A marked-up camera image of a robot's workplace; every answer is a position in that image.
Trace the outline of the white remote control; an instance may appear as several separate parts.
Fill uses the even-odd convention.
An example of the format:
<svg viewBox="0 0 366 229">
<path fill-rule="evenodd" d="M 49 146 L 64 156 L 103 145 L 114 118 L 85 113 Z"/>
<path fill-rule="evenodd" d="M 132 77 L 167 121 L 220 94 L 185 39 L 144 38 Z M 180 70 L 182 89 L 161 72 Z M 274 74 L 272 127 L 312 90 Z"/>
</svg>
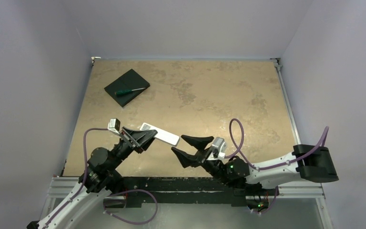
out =
<svg viewBox="0 0 366 229">
<path fill-rule="evenodd" d="M 156 130 L 157 134 L 155 135 L 155 138 L 171 146 L 177 146 L 180 141 L 180 137 L 178 135 L 172 134 L 166 130 L 160 129 L 148 123 L 142 123 L 139 130 Z"/>
</svg>

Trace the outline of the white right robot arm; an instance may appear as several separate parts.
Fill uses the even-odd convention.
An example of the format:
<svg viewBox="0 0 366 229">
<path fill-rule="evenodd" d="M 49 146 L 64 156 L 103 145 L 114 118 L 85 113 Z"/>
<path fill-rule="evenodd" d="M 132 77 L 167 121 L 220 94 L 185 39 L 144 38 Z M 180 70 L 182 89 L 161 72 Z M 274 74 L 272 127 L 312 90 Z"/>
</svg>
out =
<svg viewBox="0 0 366 229">
<path fill-rule="evenodd" d="M 330 183 L 339 180 L 330 152 L 324 146 L 295 145 L 293 152 L 251 166 L 238 156 L 223 162 L 226 149 L 223 138 L 183 135 L 182 139 L 197 150 L 190 155 L 171 148 L 182 167 L 202 167 L 221 184 L 237 189 L 249 188 L 254 194 L 293 181 Z"/>
</svg>

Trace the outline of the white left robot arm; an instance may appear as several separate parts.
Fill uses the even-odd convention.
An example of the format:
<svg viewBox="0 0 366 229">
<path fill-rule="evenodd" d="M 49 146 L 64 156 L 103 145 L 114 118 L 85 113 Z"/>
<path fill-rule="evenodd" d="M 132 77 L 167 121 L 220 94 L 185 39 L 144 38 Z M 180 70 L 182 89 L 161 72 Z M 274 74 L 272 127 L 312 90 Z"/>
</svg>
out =
<svg viewBox="0 0 366 229">
<path fill-rule="evenodd" d="M 120 137 L 114 148 L 94 149 L 91 157 L 85 157 L 84 173 L 67 197 L 45 218 L 32 221 L 29 229 L 71 229 L 98 203 L 109 196 L 127 198 L 130 190 L 124 177 L 116 168 L 132 153 L 144 152 L 155 140 L 156 130 L 131 130 L 122 128 L 110 131 Z"/>
</svg>

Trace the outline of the black foam block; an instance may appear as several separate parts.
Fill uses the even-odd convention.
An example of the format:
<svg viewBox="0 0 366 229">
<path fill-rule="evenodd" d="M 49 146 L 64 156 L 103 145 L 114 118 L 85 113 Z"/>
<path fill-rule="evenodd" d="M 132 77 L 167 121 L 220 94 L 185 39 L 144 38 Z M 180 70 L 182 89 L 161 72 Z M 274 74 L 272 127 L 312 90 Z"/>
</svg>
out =
<svg viewBox="0 0 366 229">
<path fill-rule="evenodd" d="M 120 90 L 149 88 L 150 83 L 140 76 L 135 70 L 130 69 L 115 81 L 104 87 L 105 92 L 115 100 L 121 107 L 125 107 L 129 102 L 136 98 L 144 90 L 136 91 L 123 96 L 116 96 L 115 92 Z"/>
</svg>

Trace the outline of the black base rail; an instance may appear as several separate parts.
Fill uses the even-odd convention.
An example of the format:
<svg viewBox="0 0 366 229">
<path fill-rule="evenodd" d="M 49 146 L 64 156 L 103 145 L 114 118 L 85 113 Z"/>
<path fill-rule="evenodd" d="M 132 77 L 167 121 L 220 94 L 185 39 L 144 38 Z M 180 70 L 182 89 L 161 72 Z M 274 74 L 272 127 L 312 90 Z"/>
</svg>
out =
<svg viewBox="0 0 366 229">
<path fill-rule="evenodd" d="M 210 177 L 123 177 L 108 188 L 123 193 L 128 208 L 143 203 L 228 204 L 232 207 L 258 207 L 259 201 L 274 198 L 276 188 L 263 189 L 260 184 L 228 187 Z"/>
</svg>

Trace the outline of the green handled screwdriver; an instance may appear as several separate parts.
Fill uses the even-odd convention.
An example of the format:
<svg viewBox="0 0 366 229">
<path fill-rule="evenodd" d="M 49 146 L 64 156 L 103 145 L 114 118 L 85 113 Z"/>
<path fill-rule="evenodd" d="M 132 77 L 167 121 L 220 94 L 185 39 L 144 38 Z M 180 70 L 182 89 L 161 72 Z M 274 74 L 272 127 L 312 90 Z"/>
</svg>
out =
<svg viewBox="0 0 366 229">
<path fill-rule="evenodd" d="M 137 89 L 128 89 L 128 90 L 120 90 L 120 91 L 116 91 L 115 92 L 115 95 L 116 96 L 123 96 L 123 95 L 126 95 L 126 94 L 131 94 L 133 92 L 136 92 L 136 91 L 141 91 L 141 90 L 145 90 L 146 88 L 137 88 Z"/>
</svg>

